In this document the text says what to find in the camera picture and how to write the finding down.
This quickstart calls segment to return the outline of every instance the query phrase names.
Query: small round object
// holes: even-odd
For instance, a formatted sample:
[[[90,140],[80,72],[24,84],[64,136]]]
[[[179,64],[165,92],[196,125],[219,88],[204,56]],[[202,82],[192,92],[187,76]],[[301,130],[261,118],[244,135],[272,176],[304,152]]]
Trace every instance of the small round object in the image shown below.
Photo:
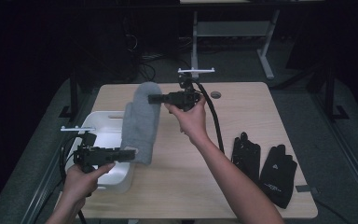
[[[219,99],[220,97],[222,97],[222,93],[220,93],[219,91],[213,91],[211,92],[211,97],[214,99]]]

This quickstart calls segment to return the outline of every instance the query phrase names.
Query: wooden table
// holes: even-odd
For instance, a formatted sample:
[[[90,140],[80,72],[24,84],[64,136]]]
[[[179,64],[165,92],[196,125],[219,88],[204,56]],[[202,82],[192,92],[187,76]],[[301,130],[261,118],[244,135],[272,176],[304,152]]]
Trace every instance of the wooden table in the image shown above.
[[[180,91],[178,84],[159,84],[164,94]],[[286,153],[296,155],[281,118],[264,83],[205,83],[207,92],[219,91],[213,99],[223,136],[226,156],[231,157],[234,138],[247,132],[261,146],[261,164],[271,147],[286,145]],[[92,111],[125,110],[138,85],[102,86]],[[207,130],[217,144],[213,117],[208,106]],[[300,165],[295,186],[307,185]],[[318,210],[309,192],[297,192],[283,217],[316,217]],[[87,218],[235,218],[205,161],[188,137],[179,132],[174,115],[161,107],[152,164],[137,164],[131,188],[123,194],[97,190],[82,209]]]

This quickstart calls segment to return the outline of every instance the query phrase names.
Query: black glove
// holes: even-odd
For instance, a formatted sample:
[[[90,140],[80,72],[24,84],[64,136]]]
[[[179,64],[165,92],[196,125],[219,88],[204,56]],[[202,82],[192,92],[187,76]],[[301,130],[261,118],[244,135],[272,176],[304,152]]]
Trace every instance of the black glove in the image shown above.
[[[285,150],[284,145],[278,145],[269,151],[259,180],[259,187],[281,208],[286,208],[292,198],[297,168],[297,163],[285,154]]]
[[[258,183],[260,146],[249,141],[246,133],[241,133],[241,138],[235,138],[231,161],[255,184]]]

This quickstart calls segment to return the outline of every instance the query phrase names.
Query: hand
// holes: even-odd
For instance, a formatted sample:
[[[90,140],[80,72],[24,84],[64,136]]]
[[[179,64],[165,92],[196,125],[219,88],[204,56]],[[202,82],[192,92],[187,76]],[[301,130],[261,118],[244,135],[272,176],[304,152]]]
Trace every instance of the hand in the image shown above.
[[[88,194],[98,188],[98,178],[108,173],[114,166],[114,163],[106,164],[88,174],[83,173],[77,164],[71,166],[66,175],[62,195],[68,196],[75,202],[84,200]]]
[[[209,140],[205,126],[205,97],[201,95],[197,104],[189,111],[182,111],[175,105],[165,104],[165,107],[179,120],[180,132],[185,133],[192,144],[199,144]]]
[[[87,195],[98,188],[98,178],[114,166],[114,163],[106,164],[88,174],[83,173],[77,164],[71,166],[66,175],[62,196],[46,223],[72,223],[84,206]]]

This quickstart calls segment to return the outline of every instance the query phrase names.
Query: black cable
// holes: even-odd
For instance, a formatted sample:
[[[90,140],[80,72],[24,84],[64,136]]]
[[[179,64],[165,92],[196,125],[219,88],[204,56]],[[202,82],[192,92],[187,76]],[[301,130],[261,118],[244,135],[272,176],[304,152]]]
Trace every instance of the black cable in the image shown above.
[[[48,203],[48,200],[51,198],[52,194],[54,193],[55,189],[61,184],[61,183],[64,183],[64,178],[62,178],[63,176],[66,177],[66,173],[64,171],[64,167],[66,165],[66,163],[68,162],[69,158],[72,157],[73,154],[71,154],[71,156],[68,157],[68,159],[65,161],[65,162],[62,162],[63,161],[63,158],[65,158],[65,149],[66,149],[66,146],[68,145],[68,143],[74,139],[78,137],[78,135],[76,136],[73,136],[71,138],[69,138],[68,140],[65,141],[65,143],[62,145],[61,149],[62,151],[60,152],[60,160],[59,160],[59,166],[60,166],[60,174],[61,174],[61,179],[60,181],[54,186],[53,190],[48,194],[48,197],[46,198],[46,200],[43,201],[43,204],[41,205],[40,209],[39,209],[39,212],[37,213],[35,219],[34,219],[34,223],[36,223],[37,219],[39,218],[40,214],[42,213],[42,210],[43,208],[46,206],[46,204]]]
[[[66,159],[65,165],[66,165],[66,163],[68,163],[69,159],[71,159],[71,157],[73,157],[73,156],[74,156],[74,153],[71,153],[71,155],[68,156],[68,159]]]
[[[186,62],[185,60],[183,60],[183,59],[177,59],[177,60],[178,60],[179,62],[184,63],[184,64],[187,66],[188,69],[191,69],[190,64],[188,64],[188,62]]]
[[[65,172],[65,164],[67,162],[66,157],[69,153],[69,151],[67,151],[67,145],[70,141],[74,140],[77,137],[81,137],[81,135],[76,134],[75,136],[70,137],[68,140],[65,141],[65,143],[61,147],[60,158],[59,158],[59,168],[60,168],[61,180],[62,180],[63,184],[65,183],[65,178],[66,178],[66,172]]]
[[[344,216],[342,216],[340,213],[336,212],[333,208],[331,208],[330,206],[328,206],[325,203],[322,203],[319,200],[316,200],[315,198],[313,199],[316,203],[318,203],[319,205],[321,205],[322,207],[326,208],[327,210],[329,210],[330,212],[332,212],[334,215],[336,215],[337,217],[341,218],[345,223],[351,224],[351,222],[349,222]]]
[[[141,76],[144,77],[146,79],[146,81],[154,81],[154,78],[156,77],[156,69],[153,66],[146,64],[146,63],[141,63],[140,65],[142,65],[144,67],[144,71],[139,70],[139,73],[141,74]],[[152,77],[150,77],[147,74],[146,67],[148,67],[152,70],[152,72],[153,72]]]
[[[77,213],[77,215],[79,216],[81,223],[87,224],[87,221],[86,221],[86,219],[84,218],[83,212],[82,212],[81,210],[79,210],[79,212]]]
[[[196,83],[197,86],[200,88],[202,95],[205,97],[206,103],[208,103],[208,107],[211,109],[211,113],[212,113],[213,121],[214,121],[214,127],[216,129],[216,134],[217,134],[217,141],[219,143],[219,148],[223,153],[225,153],[225,149],[223,147],[222,134],[220,133],[219,119],[217,118],[217,114],[216,114],[216,110],[214,109],[213,102],[212,102],[211,98],[209,97],[208,92],[206,92],[206,90],[203,88],[203,86],[195,78],[191,78],[191,80],[194,83]]]

